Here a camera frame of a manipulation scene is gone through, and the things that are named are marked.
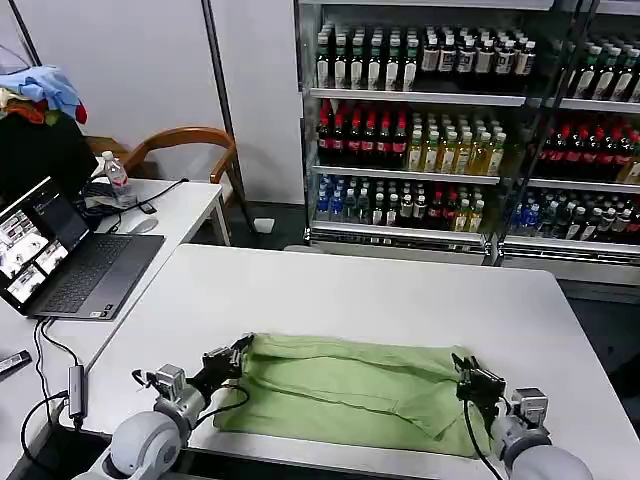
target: green towel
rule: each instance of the green towel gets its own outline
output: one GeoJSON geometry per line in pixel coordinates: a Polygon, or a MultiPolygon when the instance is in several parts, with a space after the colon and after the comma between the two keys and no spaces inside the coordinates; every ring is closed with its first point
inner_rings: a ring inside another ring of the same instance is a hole
{"type": "MultiPolygon", "coordinates": [[[[245,353],[244,406],[216,415],[222,431],[472,457],[451,354],[336,338],[256,335],[245,353]]],[[[224,404],[237,403],[230,391],[224,404]]],[[[483,452],[489,437],[470,409],[483,452]]]]}

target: drink display cooler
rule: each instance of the drink display cooler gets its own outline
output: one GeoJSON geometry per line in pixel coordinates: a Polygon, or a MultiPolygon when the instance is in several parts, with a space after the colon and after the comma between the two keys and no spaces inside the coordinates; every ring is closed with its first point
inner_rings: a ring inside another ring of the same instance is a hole
{"type": "Polygon", "coordinates": [[[295,6],[310,245],[640,285],[640,1],[295,6]]]}

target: white table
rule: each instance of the white table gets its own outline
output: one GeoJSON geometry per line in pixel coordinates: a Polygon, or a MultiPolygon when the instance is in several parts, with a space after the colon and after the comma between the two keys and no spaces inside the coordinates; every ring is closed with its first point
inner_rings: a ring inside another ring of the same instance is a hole
{"type": "MultiPolygon", "coordinates": [[[[133,369],[171,363],[192,375],[203,352],[250,331],[466,346],[505,377],[509,395],[538,387],[549,396],[554,443],[597,480],[638,478],[640,442],[558,284],[542,271],[182,245],[92,369],[84,428],[111,434],[152,408],[155,394],[131,379],[133,369]]],[[[210,422],[190,446],[383,474],[493,478],[477,460],[220,433],[210,422]]]]}
{"type": "MultiPolygon", "coordinates": [[[[173,182],[131,179],[131,183],[139,198],[144,199],[160,193],[173,182]]],[[[107,322],[58,320],[49,329],[50,336],[68,345],[85,366],[90,367],[176,247],[189,241],[212,211],[220,208],[221,191],[219,185],[189,182],[152,201],[158,210],[154,216],[159,223],[148,233],[164,235],[165,241],[116,318],[107,322]]],[[[145,218],[148,216],[138,209],[125,213],[118,232],[126,233],[145,218]]],[[[99,231],[106,231],[116,219],[103,221],[99,231]]],[[[22,421],[31,407],[42,399],[42,392],[34,369],[36,350],[32,336],[35,322],[17,314],[4,301],[0,301],[0,319],[0,358],[23,349],[28,350],[33,358],[30,365],[0,381],[0,478],[7,478],[22,456],[19,441],[22,421]]],[[[71,359],[45,341],[43,349],[44,372],[50,392],[66,389],[71,359]]],[[[34,415],[27,430],[27,437],[36,448],[38,442],[34,441],[35,437],[45,425],[43,407],[34,415]]],[[[17,476],[20,470],[16,468],[14,475],[17,476]]]]}

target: blue cloth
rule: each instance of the blue cloth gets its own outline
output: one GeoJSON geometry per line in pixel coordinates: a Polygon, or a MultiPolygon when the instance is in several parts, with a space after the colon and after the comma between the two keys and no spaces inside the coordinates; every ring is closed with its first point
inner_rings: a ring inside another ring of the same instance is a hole
{"type": "Polygon", "coordinates": [[[62,110],[73,119],[76,119],[76,107],[82,105],[71,82],[58,67],[52,65],[0,75],[0,87],[36,103],[47,100],[49,110],[62,110]]]}

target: computer mouse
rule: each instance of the computer mouse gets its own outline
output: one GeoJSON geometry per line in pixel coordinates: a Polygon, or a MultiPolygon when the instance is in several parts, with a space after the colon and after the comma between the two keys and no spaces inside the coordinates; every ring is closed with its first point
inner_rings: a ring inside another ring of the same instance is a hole
{"type": "Polygon", "coordinates": [[[129,230],[128,233],[132,233],[134,235],[139,235],[141,233],[147,233],[156,228],[158,225],[158,219],[155,217],[145,218],[138,225],[129,230]]]}

